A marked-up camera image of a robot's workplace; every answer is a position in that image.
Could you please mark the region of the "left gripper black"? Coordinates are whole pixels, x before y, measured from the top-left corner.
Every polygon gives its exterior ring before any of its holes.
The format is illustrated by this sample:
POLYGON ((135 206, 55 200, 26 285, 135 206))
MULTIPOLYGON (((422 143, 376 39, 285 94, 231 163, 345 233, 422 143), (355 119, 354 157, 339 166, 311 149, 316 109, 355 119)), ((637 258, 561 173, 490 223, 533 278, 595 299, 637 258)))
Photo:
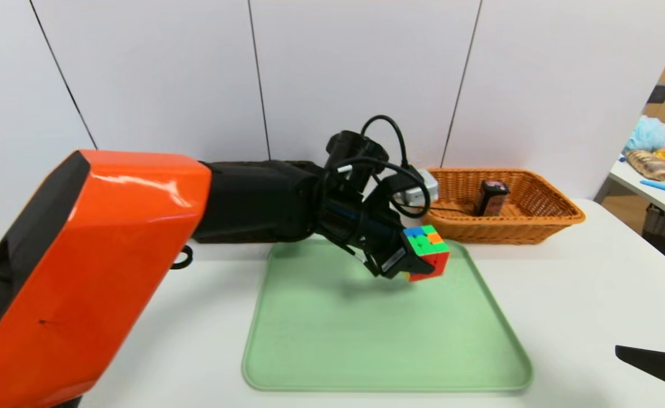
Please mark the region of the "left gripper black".
POLYGON ((400 272, 430 275, 434 265, 416 256, 415 249, 399 222, 367 220, 360 234, 360 248, 374 276, 392 279, 400 272))

